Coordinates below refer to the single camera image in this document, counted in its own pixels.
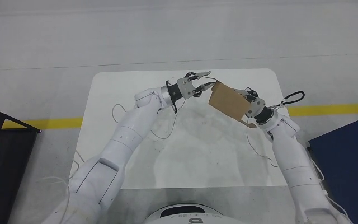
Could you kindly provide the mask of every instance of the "robotic arm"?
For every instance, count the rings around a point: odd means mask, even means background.
[[[304,147],[294,139],[300,127],[277,110],[266,107],[254,90],[235,91],[251,103],[246,116],[254,118],[272,142],[277,164],[295,204],[296,223],[349,224],[350,221],[328,201],[327,192],[322,189]]]
[[[178,99],[199,97],[214,82],[195,88],[192,80],[210,72],[189,72],[177,83],[150,88],[134,96],[134,109],[122,118],[103,151],[85,162],[69,182],[69,200],[63,201],[43,223],[96,223],[117,196],[124,181],[125,166],[147,136],[161,110]]]

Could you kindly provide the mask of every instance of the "white table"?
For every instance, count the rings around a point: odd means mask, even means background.
[[[100,153],[111,138],[117,125],[111,115],[115,104],[122,104],[129,110],[134,105],[136,93],[163,86],[166,80],[176,83],[176,79],[188,71],[97,74],[92,81],[77,143],[77,151],[84,160]],[[267,105],[277,104],[283,98],[276,74],[269,69],[211,70],[210,77],[233,88],[245,89],[249,86]],[[207,81],[203,78],[194,85]],[[148,134],[128,162],[122,188],[286,185],[280,169],[257,156],[249,146],[246,127],[208,104],[210,94],[208,90],[201,97],[186,100],[168,139]],[[280,112],[288,116],[285,108]],[[114,114],[119,120],[124,112],[118,106]],[[167,136],[174,117],[172,109],[161,112],[152,130],[159,136]],[[254,128],[248,130],[248,135],[256,150],[277,164],[272,144],[263,132]]]

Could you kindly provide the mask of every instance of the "brown cardboard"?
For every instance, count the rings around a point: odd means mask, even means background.
[[[255,124],[248,124],[242,120],[250,109],[250,103],[241,94],[218,80],[211,90],[209,105],[249,128],[256,128]]]

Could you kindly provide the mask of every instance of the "cable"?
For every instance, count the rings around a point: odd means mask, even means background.
[[[333,204],[335,204],[338,208],[340,208],[341,210],[342,210],[342,212],[344,213],[344,214],[342,214],[342,213],[340,213],[341,215],[343,215],[343,216],[345,216],[347,219],[348,219],[348,221],[351,223],[351,224],[353,224],[353,222],[349,219],[349,216],[348,216],[348,213],[346,212],[346,210],[342,207],[342,206],[340,206],[337,202],[335,202],[333,199],[331,199],[329,196],[328,196],[328,194],[326,194],[326,197],[327,197],[327,199],[329,200],[329,201],[331,201]]]
[[[183,104],[180,106],[180,108],[178,109],[178,111],[184,106],[185,101],[186,101],[186,99],[184,99],[184,102],[183,102]],[[115,119],[115,117],[114,117],[114,108],[115,108],[116,106],[121,106],[122,109],[124,110],[124,112],[127,112],[127,111],[125,110],[125,108],[124,108],[121,104],[115,104],[115,105],[113,106],[113,108],[112,108],[112,118],[113,118],[113,120],[118,124],[119,122],[118,122],[118,121]],[[167,137],[165,137],[165,138],[160,137],[160,136],[158,136],[157,134],[155,134],[152,130],[150,130],[150,131],[151,131],[157,138],[160,138],[160,139],[167,139],[167,138],[169,138],[169,137],[171,136],[171,134],[173,133],[175,121],[176,121],[176,119],[177,119],[178,114],[179,114],[179,112],[177,112],[177,114],[176,114],[175,117],[174,117],[174,122],[173,122],[172,130],[170,131],[170,133],[169,133],[169,135],[168,135]]]
[[[311,161],[312,161],[314,167],[318,170],[318,172],[320,173],[320,175],[321,175],[321,177],[322,177],[321,179],[318,178],[318,180],[323,181],[323,180],[324,180],[324,175],[323,175],[322,171],[321,171],[320,168],[317,166],[317,164],[313,161],[313,159],[311,159]]]
[[[75,164],[77,164],[77,168],[76,168],[76,170],[74,171],[74,173],[70,176],[70,178],[69,179],[71,179],[73,176],[74,176],[74,174],[78,171],[78,169],[79,169],[79,163],[76,161],[76,160],[73,160],[73,162],[75,163]]]
[[[273,166],[273,167],[279,167],[278,165],[275,166],[274,164],[272,164],[272,159],[270,159],[270,158],[267,157],[267,156],[263,156],[263,155],[259,154],[259,153],[256,151],[256,149],[251,145],[250,139],[248,138],[247,129],[248,129],[248,127],[246,127],[246,138],[247,138],[247,141],[248,141],[249,145],[250,145],[251,148],[255,151],[255,153],[256,153],[258,156],[261,156],[262,158],[266,158],[266,159],[270,160],[271,166]]]
[[[115,105],[113,106],[113,108],[112,108],[112,118],[113,118],[113,120],[118,124],[119,122],[114,118],[114,108],[115,108],[116,106],[121,106],[121,108],[124,110],[124,112],[127,112],[127,111],[125,110],[124,106],[122,106],[121,104],[115,104]]]
[[[292,96],[295,96],[297,94],[302,94],[302,96],[297,99],[297,100],[293,100],[293,101],[287,101],[285,102],[284,100],[287,100],[288,98],[292,97]],[[304,91],[297,91],[297,92],[293,92],[292,94],[286,96],[282,101],[281,103],[277,104],[277,105],[273,105],[273,106],[269,106],[268,108],[273,108],[274,111],[278,110],[279,108],[283,107],[284,105],[287,105],[287,104],[294,104],[296,102],[299,102],[301,101],[303,98],[305,97],[305,93]]]
[[[157,136],[152,130],[150,130],[157,138],[160,138],[160,139],[167,139],[167,138],[169,138],[171,135],[172,135],[172,133],[173,133],[173,130],[174,130],[174,125],[175,125],[175,121],[176,121],[176,119],[177,119],[177,116],[178,116],[178,114],[179,114],[179,110],[184,106],[184,104],[185,104],[185,101],[186,101],[186,99],[184,99],[184,102],[183,102],[183,104],[180,106],[180,108],[178,109],[178,112],[177,112],[177,114],[175,115],[175,117],[174,117],[174,122],[173,122],[173,126],[172,126],[172,130],[170,131],[170,133],[169,133],[169,135],[167,136],[167,137],[165,137],[165,138],[162,138],[162,137],[160,137],[160,136]]]
[[[48,176],[48,177],[44,177],[44,178],[41,178],[41,179],[58,179],[60,181],[59,182],[54,182],[53,184],[55,184],[55,183],[63,183],[65,185],[65,187],[66,187],[67,201],[66,201],[65,211],[63,212],[63,214],[61,216],[61,219],[60,219],[60,222],[59,222],[59,224],[61,224],[63,219],[64,219],[64,217],[65,217],[65,214],[66,214],[66,211],[67,211],[67,208],[68,208],[68,204],[69,204],[69,186],[66,183],[66,181],[64,181],[62,178],[59,178],[57,176]]]
[[[76,150],[76,153],[77,153],[77,155],[79,156],[79,158],[82,160],[82,162],[85,163],[85,161],[83,160],[81,154],[79,154],[79,152],[78,152],[77,150]]]

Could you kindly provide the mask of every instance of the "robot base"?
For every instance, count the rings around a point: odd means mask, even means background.
[[[143,224],[244,224],[200,204],[177,204],[161,208],[144,220]]]

